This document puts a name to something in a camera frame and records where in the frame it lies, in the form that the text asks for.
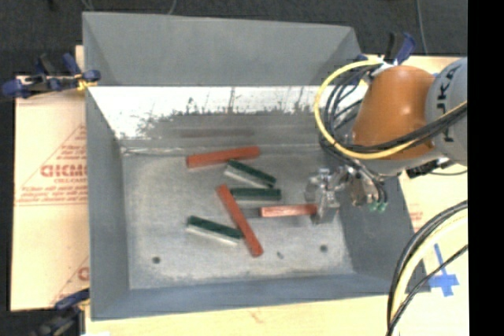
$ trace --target yellow cable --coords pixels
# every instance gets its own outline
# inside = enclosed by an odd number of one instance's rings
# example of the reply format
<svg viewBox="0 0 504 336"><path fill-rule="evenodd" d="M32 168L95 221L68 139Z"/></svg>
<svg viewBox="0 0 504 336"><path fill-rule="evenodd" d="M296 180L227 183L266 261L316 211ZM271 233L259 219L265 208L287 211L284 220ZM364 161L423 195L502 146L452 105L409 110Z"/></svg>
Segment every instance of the yellow cable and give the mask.
<svg viewBox="0 0 504 336"><path fill-rule="evenodd" d="M321 131L322 135L326 138L326 140L334 146L340 153L346 154L349 157L353 158L358 158L361 160L374 160L376 158L384 158L384 157L389 157L392 154L396 154L397 152L404 150L414 142L416 142L416 139L411 140L409 142L406 142L404 144L401 144L396 147L391 147L390 149L386 149L383 151L378 151L375 153L358 153L352 150L347 149L346 147L341 146L332 136L331 134L327 131L325 128L324 123L322 122L321 118L321 110L320 110L320 103L321 103L321 97L322 94L324 93L325 89L329 86L332 81L338 77L341 76L343 73L348 72L349 70L353 68L360 68L363 66L370 66L370 65L378 65L380 63L383 63L379 58L377 57L371 57L367 61L359 61L359 62L354 62L350 63L349 65L343 66L342 68L336 70L333 72L319 87L317 94L315 95L315 102L313 106L313 113L315 115L315 121L317 122L317 126L319 130ZM467 101L462 102L460 105L457 107L451 109L450 111L444 113L442 116L440 116L438 119L441 119L443 116L452 113L454 110L461 108L467 104Z"/></svg>

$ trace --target clamp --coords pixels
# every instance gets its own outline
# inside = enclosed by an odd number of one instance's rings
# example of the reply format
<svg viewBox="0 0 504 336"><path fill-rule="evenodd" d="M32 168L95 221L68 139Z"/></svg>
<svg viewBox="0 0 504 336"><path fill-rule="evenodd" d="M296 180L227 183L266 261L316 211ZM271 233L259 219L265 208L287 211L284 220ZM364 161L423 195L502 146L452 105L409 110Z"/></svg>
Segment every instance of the clamp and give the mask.
<svg viewBox="0 0 504 336"><path fill-rule="evenodd" d="M63 55L63 64L70 76L51 75L56 72L56 68L50 63L47 55L43 54L35 63L34 75L3 83L2 93L7 98L29 98L54 91L83 90L86 87L96 85L102 78L98 70L82 72L74 57L69 53Z"/></svg>

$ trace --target blue cross mark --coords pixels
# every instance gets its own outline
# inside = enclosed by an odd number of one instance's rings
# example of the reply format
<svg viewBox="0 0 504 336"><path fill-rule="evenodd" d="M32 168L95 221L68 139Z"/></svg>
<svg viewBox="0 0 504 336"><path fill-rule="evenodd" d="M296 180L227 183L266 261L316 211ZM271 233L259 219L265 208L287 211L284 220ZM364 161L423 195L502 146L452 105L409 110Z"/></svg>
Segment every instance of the blue cross mark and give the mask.
<svg viewBox="0 0 504 336"><path fill-rule="evenodd" d="M434 245L434 250L435 254L438 257L439 264L443 264L443 257L441 256L441 249L439 249L439 245L435 244ZM435 275L432 277L429 281L428 284L430 287L441 287L441 290L443 292L444 297L449 297L454 295L453 290L451 287L453 286L458 286L458 280L456 275L449 275L447 273L447 268L443 268L440 271L439 275Z"/></svg>

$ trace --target red stick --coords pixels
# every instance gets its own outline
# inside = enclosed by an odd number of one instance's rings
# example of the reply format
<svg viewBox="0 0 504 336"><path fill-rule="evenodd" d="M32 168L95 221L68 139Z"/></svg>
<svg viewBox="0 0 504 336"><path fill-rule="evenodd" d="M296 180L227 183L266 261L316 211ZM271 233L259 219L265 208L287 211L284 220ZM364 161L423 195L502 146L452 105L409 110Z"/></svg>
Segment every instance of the red stick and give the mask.
<svg viewBox="0 0 504 336"><path fill-rule="evenodd" d="M206 165L221 164L229 160L243 160L245 158L255 158L261 154L259 147L239 147L238 149L229 149L214 151L212 153L193 154L186 157L186 166L188 168L205 167Z"/></svg>
<svg viewBox="0 0 504 336"><path fill-rule="evenodd" d="M264 206L259 212L261 217L312 216L317 213L317 205L306 203L304 205Z"/></svg>
<svg viewBox="0 0 504 336"><path fill-rule="evenodd" d="M224 207L228 210L228 213L230 214L232 220L243 233L245 243L252 256L259 257L260 255L262 255L264 250L258 239L256 238L254 231L252 230L252 228L250 228L248 221L246 221L242 210L238 206L238 203L236 203L236 200L231 194L228 186L222 184L216 188L216 192L219 198L222 200L222 203L224 203Z"/></svg>

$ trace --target robotic arm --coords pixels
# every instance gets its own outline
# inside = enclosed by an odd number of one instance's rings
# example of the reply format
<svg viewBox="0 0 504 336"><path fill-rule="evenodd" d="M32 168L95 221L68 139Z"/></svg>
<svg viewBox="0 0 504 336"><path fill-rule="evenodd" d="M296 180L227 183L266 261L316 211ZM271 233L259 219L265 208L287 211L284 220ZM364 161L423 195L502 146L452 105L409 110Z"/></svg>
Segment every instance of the robotic arm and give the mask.
<svg viewBox="0 0 504 336"><path fill-rule="evenodd" d="M362 82L368 88L356 97ZM442 160L467 166L467 58L436 76L379 58L344 66L319 89L315 117L334 167L322 168L306 187L306 199L319 206L314 223L332 221L344 198L384 211L387 178L421 175Z"/></svg>

